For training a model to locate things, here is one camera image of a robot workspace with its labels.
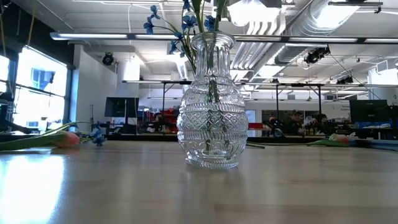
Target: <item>desk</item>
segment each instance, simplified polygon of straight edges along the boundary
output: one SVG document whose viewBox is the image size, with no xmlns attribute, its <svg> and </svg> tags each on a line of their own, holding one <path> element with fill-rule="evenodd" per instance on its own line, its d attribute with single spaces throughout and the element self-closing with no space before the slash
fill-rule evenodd
<svg viewBox="0 0 398 224">
<path fill-rule="evenodd" d="M 0 223 L 396 224 L 398 154 L 247 148 L 231 170 L 184 164 L 176 142 L 108 141 L 0 154 Z"/>
</svg>

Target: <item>table surface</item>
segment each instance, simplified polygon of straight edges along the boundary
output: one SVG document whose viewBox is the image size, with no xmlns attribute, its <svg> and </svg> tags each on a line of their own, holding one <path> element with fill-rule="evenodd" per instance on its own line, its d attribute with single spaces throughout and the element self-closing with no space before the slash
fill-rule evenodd
<svg viewBox="0 0 398 224">
<path fill-rule="evenodd" d="M 0 223 L 398 223 L 398 154 L 247 148 L 230 170 L 176 142 L 0 154 Z"/>
</svg>

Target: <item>computer monitor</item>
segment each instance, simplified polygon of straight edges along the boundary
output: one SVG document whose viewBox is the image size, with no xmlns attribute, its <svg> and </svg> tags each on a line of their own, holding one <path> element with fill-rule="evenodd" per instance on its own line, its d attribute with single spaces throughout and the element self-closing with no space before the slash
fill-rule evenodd
<svg viewBox="0 0 398 224">
<path fill-rule="evenodd" d="M 390 120 L 387 100 L 350 100 L 351 122 L 385 122 Z"/>
<path fill-rule="evenodd" d="M 107 97 L 105 105 L 105 116 L 114 118 L 136 118 L 138 101 L 138 98 Z"/>
</svg>

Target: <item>glass vase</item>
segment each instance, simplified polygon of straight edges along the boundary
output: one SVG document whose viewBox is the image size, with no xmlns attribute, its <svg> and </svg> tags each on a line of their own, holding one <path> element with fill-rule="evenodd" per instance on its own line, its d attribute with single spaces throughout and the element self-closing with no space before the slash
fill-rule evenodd
<svg viewBox="0 0 398 224">
<path fill-rule="evenodd" d="M 235 167 L 246 146 L 248 117 L 229 73 L 229 50 L 234 44 L 234 38 L 222 32 L 192 38 L 197 70 L 183 95 L 177 127 L 185 162 L 195 167 Z"/>
</svg>

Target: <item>vase base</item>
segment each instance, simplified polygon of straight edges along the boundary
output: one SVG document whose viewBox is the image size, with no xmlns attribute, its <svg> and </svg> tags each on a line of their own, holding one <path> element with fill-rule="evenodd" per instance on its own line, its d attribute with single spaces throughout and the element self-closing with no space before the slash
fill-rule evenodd
<svg viewBox="0 0 398 224">
<path fill-rule="evenodd" d="M 203 161 L 193 158 L 185 158 L 185 162 L 193 167 L 202 169 L 230 169 L 239 164 L 234 159 L 228 161 Z"/>
</svg>

